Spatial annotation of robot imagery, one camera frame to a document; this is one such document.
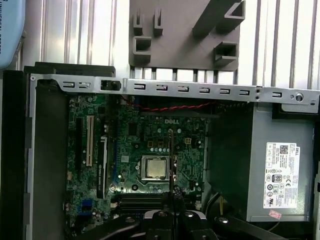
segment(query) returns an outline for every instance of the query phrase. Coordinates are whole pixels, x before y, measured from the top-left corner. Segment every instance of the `blue object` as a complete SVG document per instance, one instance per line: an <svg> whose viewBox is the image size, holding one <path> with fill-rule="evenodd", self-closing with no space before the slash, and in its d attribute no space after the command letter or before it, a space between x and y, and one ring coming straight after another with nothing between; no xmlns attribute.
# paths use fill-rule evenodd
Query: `blue object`
<svg viewBox="0 0 320 240"><path fill-rule="evenodd" d="M26 0L0 0L0 69L7 68L22 44Z"/></svg>

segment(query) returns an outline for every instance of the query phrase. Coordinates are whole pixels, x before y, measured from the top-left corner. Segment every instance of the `capacitor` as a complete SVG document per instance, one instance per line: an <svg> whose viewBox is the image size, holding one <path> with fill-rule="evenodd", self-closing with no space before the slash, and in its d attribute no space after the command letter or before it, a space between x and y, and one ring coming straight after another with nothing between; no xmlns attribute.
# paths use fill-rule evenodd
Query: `capacitor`
<svg viewBox="0 0 320 240"><path fill-rule="evenodd" d="M108 220L108 218L109 218L109 214L106 213L106 214L103 216L103 220L106 221L106 220Z"/></svg>

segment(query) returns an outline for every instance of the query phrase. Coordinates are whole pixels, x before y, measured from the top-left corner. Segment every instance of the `corrugated metal wall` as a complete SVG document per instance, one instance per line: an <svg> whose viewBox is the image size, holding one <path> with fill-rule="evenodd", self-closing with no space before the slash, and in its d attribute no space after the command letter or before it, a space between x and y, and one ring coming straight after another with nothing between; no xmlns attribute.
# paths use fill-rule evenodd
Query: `corrugated metal wall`
<svg viewBox="0 0 320 240"><path fill-rule="evenodd" d="M246 1L236 72L130 71L129 0L28 0L22 66L114 65L120 78L320 89L318 0Z"/></svg>

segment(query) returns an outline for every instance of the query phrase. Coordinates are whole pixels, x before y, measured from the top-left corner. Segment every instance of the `connector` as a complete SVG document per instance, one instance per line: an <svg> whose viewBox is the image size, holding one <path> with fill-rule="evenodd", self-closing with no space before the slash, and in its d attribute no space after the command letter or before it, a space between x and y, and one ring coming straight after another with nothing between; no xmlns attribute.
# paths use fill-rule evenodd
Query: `connector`
<svg viewBox="0 0 320 240"><path fill-rule="evenodd" d="M94 125L95 117L86 116L86 129L87 129L87 140L86 140L86 166L92 167L93 155L94 155Z"/></svg>

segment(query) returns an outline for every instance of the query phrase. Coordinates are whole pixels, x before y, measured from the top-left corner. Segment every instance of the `sticker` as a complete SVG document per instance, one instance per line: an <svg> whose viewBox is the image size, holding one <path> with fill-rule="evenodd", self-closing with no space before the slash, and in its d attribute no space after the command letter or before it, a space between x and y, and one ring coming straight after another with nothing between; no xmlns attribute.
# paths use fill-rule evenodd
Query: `sticker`
<svg viewBox="0 0 320 240"><path fill-rule="evenodd" d="M275 218L275 219L280 220L280 218L281 218L281 213L280 213L280 212L277 212L277 211L270 210L269 216L270 216L270 217L273 217L273 218Z"/></svg>
<svg viewBox="0 0 320 240"><path fill-rule="evenodd" d="M296 143L267 142L264 209L297 208L299 163L300 147Z"/></svg>
<svg viewBox="0 0 320 240"><path fill-rule="evenodd" d="M121 162L122 163L128 163L129 162L129 156L122 155L121 156Z"/></svg>

